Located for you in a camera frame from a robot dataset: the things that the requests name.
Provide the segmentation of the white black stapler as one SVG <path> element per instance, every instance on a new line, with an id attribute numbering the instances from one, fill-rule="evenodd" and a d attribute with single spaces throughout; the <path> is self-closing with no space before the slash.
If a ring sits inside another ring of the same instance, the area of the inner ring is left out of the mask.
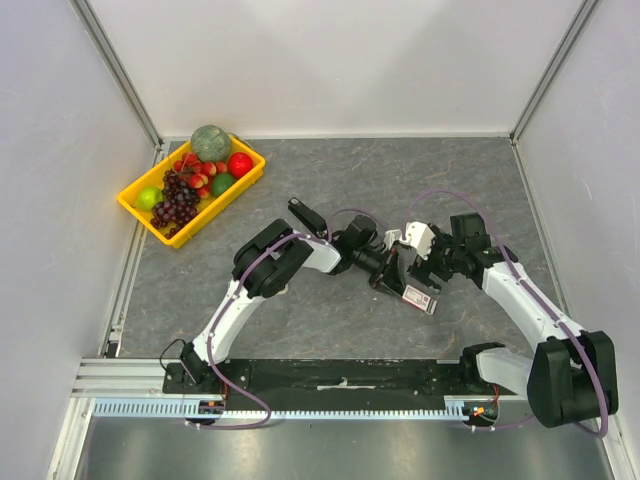
<path id="1" fill-rule="evenodd" d="M 276 295 L 284 295 L 288 292 L 288 290 L 289 290 L 289 284 L 287 283 Z"/>

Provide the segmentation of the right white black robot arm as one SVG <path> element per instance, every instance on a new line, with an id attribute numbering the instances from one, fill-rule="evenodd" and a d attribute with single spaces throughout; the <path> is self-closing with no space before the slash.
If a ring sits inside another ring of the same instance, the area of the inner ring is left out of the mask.
<path id="1" fill-rule="evenodd" d="M 599 420 L 595 433 L 605 436 L 619 406 L 611 338 L 564 314 L 517 257 L 492 240 L 480 214 L 456 215 L 450 223 L 450 232 L 434 224 L 405 224 L 400 242 L 416 253 L 409 274 L 432 286 L 455 275 L 471 280 L 509 316 L 534 353 L 527 359 L 496 344 L 470 347 L 470 361 L 457 371 L 460 386 L 473 394 L 491 384 L 505 387 L 525 398 L 547 428 Z"/>

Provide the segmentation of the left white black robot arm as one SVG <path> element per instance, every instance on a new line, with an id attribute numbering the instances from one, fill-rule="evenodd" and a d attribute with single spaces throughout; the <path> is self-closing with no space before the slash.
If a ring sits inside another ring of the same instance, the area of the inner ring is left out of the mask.
<path id="1" fill-rule="evenodd" d="M 278 219 L 247 242 L 235 255 L 232 279 L 220 306 L 204 330 L 184 341 L 177 363 L 164 367 L 165 393 L 218 393 L 217 365 L 250 316 L 266 300 L 283 293 L 303 268 L 338 275 L 355 266 L 369 275 L 369 285 L 403 295 L 406 281 L 395 247 L 376 246 L 374 220 L 358 215 L 333 239 L 307 235 Z"/>

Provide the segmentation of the red white staple box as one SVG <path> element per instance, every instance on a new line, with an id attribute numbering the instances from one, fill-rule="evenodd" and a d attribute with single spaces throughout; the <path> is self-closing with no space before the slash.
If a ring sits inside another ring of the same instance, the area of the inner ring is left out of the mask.
<path id="1" fill-rule="evenodd" d="M 433 315 L 437 307 L 437 300 L 434 297 L 411 285 L 405 287 L 402 300 L 427 315 Z"/>

